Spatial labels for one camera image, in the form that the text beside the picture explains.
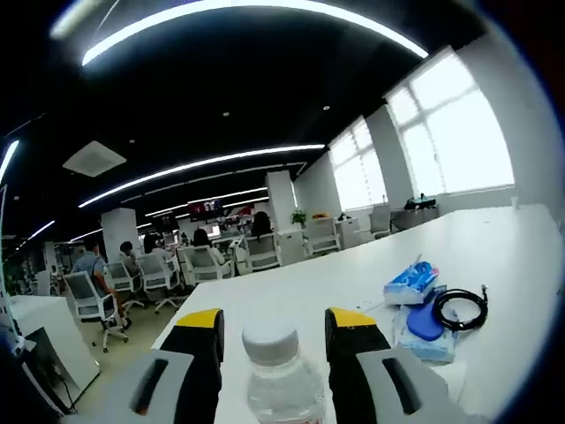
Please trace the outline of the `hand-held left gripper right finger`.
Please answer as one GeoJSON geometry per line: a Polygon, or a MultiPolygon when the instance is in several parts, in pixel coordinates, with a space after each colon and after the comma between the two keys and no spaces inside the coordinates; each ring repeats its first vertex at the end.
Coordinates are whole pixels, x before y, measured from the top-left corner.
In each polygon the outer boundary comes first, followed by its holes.
{"type": "Polygon", "coordinates": [[[410,351],[391,347],[360,312],[325,311],[328,384],[338,423],[466,423],[447,382],[410,351]]]}

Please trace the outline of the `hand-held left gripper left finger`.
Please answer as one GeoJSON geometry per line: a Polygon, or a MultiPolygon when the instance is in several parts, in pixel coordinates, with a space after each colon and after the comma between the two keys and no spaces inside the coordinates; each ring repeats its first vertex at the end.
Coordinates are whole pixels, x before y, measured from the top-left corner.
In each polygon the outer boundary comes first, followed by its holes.
{"type": "Polygon", "coordinates": [[[213,423],[223,354],[223,310],[185,315],[159,348],[135,360],[112,382],[92,422],[213,423]]]}

